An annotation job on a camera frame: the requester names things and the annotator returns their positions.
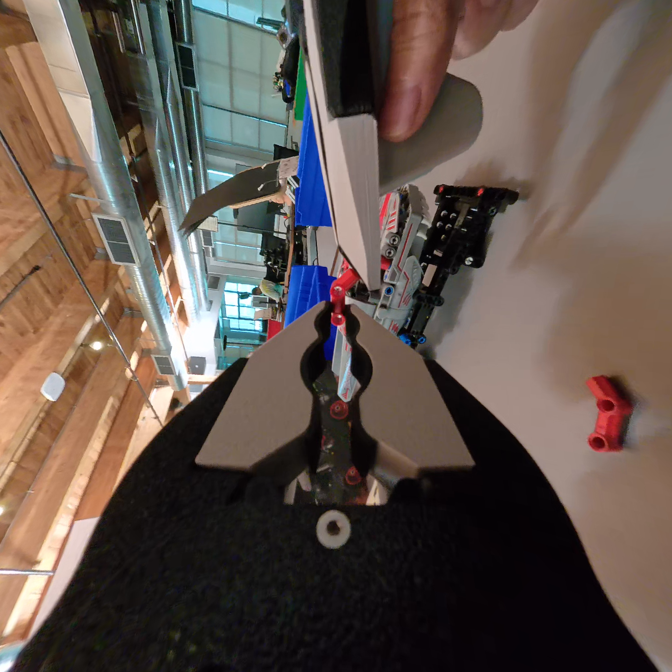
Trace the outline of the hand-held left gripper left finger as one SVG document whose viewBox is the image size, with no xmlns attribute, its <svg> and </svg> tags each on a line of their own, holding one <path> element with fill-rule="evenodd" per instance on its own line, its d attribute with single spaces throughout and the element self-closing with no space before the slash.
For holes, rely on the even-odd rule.
<svg viewBox="0 0 672 672">
<path fill-rule="evenodd" d="M 322 424 L 314 383 L 327 365 L 331 326 L 331 303 L 320 302 L 247 359 L 197 465 L 243 473 L 316 469 Z"/>
</svg>

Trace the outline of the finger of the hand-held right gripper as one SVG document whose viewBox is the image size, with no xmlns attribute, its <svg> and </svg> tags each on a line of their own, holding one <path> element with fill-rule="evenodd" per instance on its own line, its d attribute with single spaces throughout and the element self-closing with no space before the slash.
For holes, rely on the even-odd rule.
<svg viewBox="0 0 672 672">
<path fill-rule="evenodd" d="M 483 123 L 478 89 L 446 72 L 421 128 L 402 142 L 382 139 L 378 116 L 389 69 L 393 3 L 316 2 L 339 246 L 369 289 L 380 287 L 378 197 L 465 152 Z"/>
<path fill-rule="evenodd" d="M 337 207 L 335 176 L 330 164 L 329 131 L 331 116 L 327 107 L 326 78 L 323 66 L 323 53 L 316 1 L 304 1 L 304 30 L 306 39 L 306 72 L 310 108 L 315 125 L 316 142 L 323 173 L 324 189 L 327 196 L 332 221 L 332 231 L 337 249 L 340 247 L 339 229 L 337 226 Z"/>
</svg>

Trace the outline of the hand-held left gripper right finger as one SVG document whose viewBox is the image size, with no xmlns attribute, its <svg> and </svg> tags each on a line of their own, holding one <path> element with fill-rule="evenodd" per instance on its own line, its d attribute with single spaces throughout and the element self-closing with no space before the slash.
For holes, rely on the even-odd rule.
<svg viewBox="0 0 672 672">
<path fill-rule="evenodd" d="M 474 459 L 424 359 L 362 310 L 348 310 L 351 458 L 362 475 L 418 479 Z"/>
</svg>

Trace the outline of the red grey toy brick truck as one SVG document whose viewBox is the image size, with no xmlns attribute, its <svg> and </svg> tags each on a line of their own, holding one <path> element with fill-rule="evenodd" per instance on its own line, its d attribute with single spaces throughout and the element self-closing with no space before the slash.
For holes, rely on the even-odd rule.
<svg viewBox="0 0 672 672">
<path fill-rule="evenodd" d="M 446 282 L 463 267 L 483 266 L 492 222 L 515 204 L 517 191 L 507 188 L 438 185 L 437 210 L 430 222 L 426 203 L 415 185 L 406 185 L 381 199 L 382 286 L 367 290 L 362 281 L 351 284 L 346 304 L 357 306 L 400 342 L 412 349 L 426 341 L 425 328 L 435 309 L 443 305 Z M 329 352 L 331 374 L 315 383 L 321 402 L 331 403 L 330 424 L 324 431 L 318 468 L 302 495 L 316 504 L 379 503 L 403 476 L 369 472 L 363 478 L 348 463 L 350 406 L 360 384 L 351 370 L 351 345 L 338 327 Z"/>
</svg>

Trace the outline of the grey desk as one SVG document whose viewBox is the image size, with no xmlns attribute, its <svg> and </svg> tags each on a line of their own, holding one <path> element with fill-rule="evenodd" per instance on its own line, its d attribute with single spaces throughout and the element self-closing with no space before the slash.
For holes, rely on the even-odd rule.
<svg viewBox="0 0 672 672">
<path fill-rule="evenodd" d="M 671 2 L 539 1 L 449 70 L 483 129 L 418 184 L 517 189 L 480 270 L 443 295 L 421 352 L 514 433 L 619 615 L 671 670 Z M 587 443 L 586 380 L 633 403 L 624 449 Z"/>
</svg>

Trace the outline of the person's right hand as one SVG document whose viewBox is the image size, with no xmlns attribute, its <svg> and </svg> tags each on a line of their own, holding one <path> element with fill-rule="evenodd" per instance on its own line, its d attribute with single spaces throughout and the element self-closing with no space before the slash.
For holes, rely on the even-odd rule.
<svg viewBox="0 0 672 672">
<path fill-rule="evenodd" d="M 448 65 L 482 51 L 533 12 L 537 1 L 395 1 L 382 139 L 402 142 L 421 128 Z"/>
</svg>

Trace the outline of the green board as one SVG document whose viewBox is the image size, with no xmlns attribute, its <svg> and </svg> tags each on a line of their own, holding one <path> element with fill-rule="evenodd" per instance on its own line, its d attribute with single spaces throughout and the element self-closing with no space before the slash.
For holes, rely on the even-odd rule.
<svg viewBox="0 0 672 672">
<path fill-rule="evenodd" d="M 305 72 L 305 54 L 303 49 L 299 50 L 298 70 L 296 78 L 296 87 L 294 95 L 294 119 L 303 122 L 305 114 L 305 105 L 307 100 L 307 78 Z"/>
</svg>

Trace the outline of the stack of blue bins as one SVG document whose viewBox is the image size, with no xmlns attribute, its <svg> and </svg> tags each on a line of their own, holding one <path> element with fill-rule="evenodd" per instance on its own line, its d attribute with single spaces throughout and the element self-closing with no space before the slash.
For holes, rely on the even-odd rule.
<svg viewBox="0 0 672 672">
<path fill-rule="evenodd" d="M 306 97 L 304 105 L 297 177 L 299 183 L 295 192 L 295 223 L 304 227 L 331 228 L 331 214 L 309 97 Z"/>
</svg>

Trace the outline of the blue storage bin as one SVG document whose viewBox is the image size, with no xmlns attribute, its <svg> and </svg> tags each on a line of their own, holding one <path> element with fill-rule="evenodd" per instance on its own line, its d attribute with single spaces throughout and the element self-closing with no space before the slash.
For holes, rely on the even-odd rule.
<svg viewBox="0 0 672 672">
<path fill-rule="evenodd" d="M 329 302 L 330 290 L 336 277 L 328 274 L 328 269 L 320 265 L 293 266 L 290 273 L 284 328 L 320 302 Z"/>
</svg>

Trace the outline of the dark cardboard flap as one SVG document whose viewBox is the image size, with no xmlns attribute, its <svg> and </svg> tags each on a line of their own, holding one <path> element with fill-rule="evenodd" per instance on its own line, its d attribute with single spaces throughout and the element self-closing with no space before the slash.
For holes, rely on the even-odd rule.
<svg viewBox="0 0 672 672">
<path fill-rule="evenodd" d="M 196 197 L 183 219 L 180 231 L 190 235 L 222 208 L 241 208 L 273 200 L 286 193 L 290 177 L 298 174 L 299 156 L 291 156 L 247 169 Z"/>
</svg>

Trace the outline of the small red brick connector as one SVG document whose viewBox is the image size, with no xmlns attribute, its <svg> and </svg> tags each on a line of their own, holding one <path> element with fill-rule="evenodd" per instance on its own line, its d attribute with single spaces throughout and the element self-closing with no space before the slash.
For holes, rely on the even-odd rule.
<svg viewBox="0 0 672 672">
<path fill-rule="evenodd" d="M 597 408 L 594 430 L 587 438 L 589 447 L 595 452 L 622 451 L 634 410 L 630 397 L 616 379 L 609 376 L 588 378 L 586 386 Z"/>
</svg>

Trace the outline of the slim silver ventilation duct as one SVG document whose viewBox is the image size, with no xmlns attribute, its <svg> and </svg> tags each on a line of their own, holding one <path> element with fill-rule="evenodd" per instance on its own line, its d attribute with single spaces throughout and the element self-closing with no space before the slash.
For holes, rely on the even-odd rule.
<svg viewBox="0 0 672 672">
<path fill-rule="evenodd" d="M 188 167 L 179 79 L 166 1 L 133 1 L 140 55 L 146 71 L 148 109 L 155 127 L 159 191 L 167 234 L 189 325 L 199 324 L 207 308 L 202 258 L 181 225 L 194 198 Z"/>
</svg>

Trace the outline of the large silver ventilation duct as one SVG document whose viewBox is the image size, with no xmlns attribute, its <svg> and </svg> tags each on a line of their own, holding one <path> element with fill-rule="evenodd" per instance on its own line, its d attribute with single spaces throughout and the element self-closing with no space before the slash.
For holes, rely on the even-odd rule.
<svg viewBox="0 0 672 672">
<path fill-rule="evenodd" d="M 71 39 L 80 79 L 92 107 L 94 144 L 99 158 L 91 160 L 91 178 L 97 197 L 103 199 L 104 211 L 122 217 L 127 224 L 127 237 L 137 262 L 127 273 L 140 311 L 155 340 L 155 354 L 171 361 L 173 375 L 167 379 L 174 391 L 187 388 L 187 371 L 177 346 L 179 338 L 156 270 L 156 264 L 145 231 L 136 193 L 122 153 L 116 126 L 107 103 L 78 1 L 59 1 L 64 23 Z"/>
</svg>

